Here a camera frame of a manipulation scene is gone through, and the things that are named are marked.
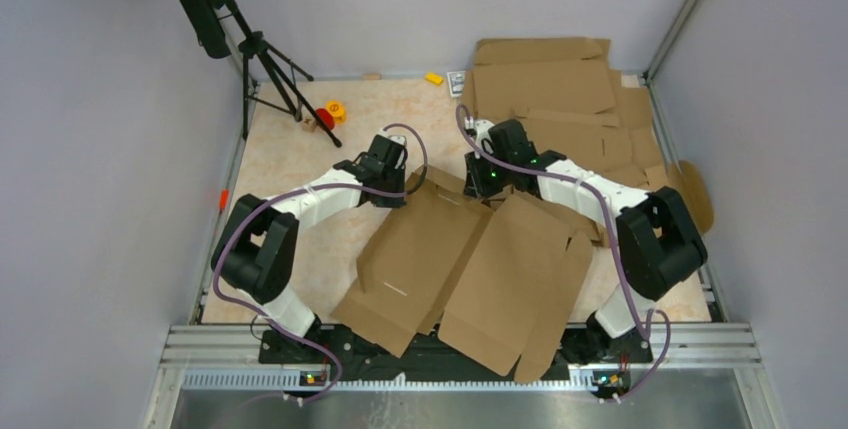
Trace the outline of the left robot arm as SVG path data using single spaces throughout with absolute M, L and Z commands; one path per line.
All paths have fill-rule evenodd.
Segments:
M 370 204 L 405 204 L 406 138 L 380 132 L 368 150 L 343 160 L 316 180 L 288 193 L 240 197 L 233 205 L 213 252 L 213 290 L 226 282 L 247 305 L 285 331 L 283 350 L 297 362 L 319 353 L 316 315 L 290 285 L 299 236 L 342 211 Z

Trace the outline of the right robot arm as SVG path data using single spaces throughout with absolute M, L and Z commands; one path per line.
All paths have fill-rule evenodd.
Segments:
M 683 196 L 662 186 L 649 191 L 614 182 L 556 151 L 540 152 L 521 122 L 493 123 L 460 115 L 469 143 L 466 190 L 477 198 L 511 186 L 600 224 L 609 239 L 618 284 L 587 321 L 586 346 L 612 361 L 626 335 L 649 334 L 657 302 L 708 260 Z

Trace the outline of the cardboard box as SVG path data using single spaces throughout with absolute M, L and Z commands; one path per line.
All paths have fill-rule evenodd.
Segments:
M 523 193 L 490 208 L 436 167 L 407 183 L 414 193 L 366 243 L 333 317 L 394 356 L 435 332 L 496 375 L 541 379 L 592 262 L 588 235 Z

